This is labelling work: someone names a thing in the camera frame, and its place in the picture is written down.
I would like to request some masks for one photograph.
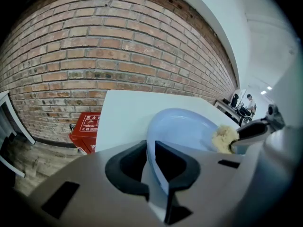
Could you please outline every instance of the red fire extinguisher box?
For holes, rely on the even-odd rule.
[[[84,155],[95,152],[100,115],[100,112],[82,112],[70,133],[71,141]]]

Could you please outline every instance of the floor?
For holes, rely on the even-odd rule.
[[[76,148],[63,148],[36,142],[32,145],[26,138],[16,136],[1,149],[14,167],[25,172],[25,178],[16,175],[15,190],[28,196],[46,178],[82,156]]]

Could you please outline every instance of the white table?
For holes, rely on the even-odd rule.
[[[227,115],[209,102],[191,96],[150,93],[126,90],[107,92],[96,140],[96,152],[146,140],[147,128],[156,113],[167,108],[182,108],[196,112],[215,124],[225,124],[237,129]],[[142,180],[150,188],[149,206],[163,221],[166,214],[167,196],[160,188],[151,167],[145,164]]]
[[[223,101],[217,100],[216,103],[214,104],[214,106],[215,106],[216,108],[222,108],[223,110],[229,112],[229,113],[232,115],[232,117],[234,117],[236,120],[238,120],[238,121],[240,122],[241,116],[238,115],[238,114],[236,113],[236,111],[234,111],[230,106],[228,106],[228,105],[227,105],[226,103],[224,103]]]
[[[3,109],[1,106],[6,103],[9,112],[11,116],[13,117],[14,121],[16,122],[17,126],[21,129],[22,133],[25,135],[25,137],[32,143],[35,143],[35,140],[30,136],[30,134],[27,132],[27,130],[24,128],[23,124],[21,123],[20,119],[16,115],[16,112],[9,100],[9,91],[4,91],[0,93],[0,149],[2,147],[2,144],[6,137],[9,137],[10,134],[17,135],[14,131],[13,127],[10,125],[7,117],[5,116],[5,113],[3,112]],[[5,166],[7,166],[10,170],[15,172],[21,177],[25,177],[25,174],[18,169],[16,169],[14,166],[12,166],[10,163],[8,163],[2,156],[0,156],[0,162],[2,162]]]

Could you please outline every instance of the person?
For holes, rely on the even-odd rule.
[[[246,107],[246,110],[248,110],[250,113],[253,113],[255,111],[255,101],[252,99],[251,94],[247,94],[247,99],[250,101],[248,106]]]

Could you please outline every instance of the ceiling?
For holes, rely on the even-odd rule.
[[[261,92],[274,87],[293,63],[300,41],[273,0],[242,1],[251,36],[246,86]]]

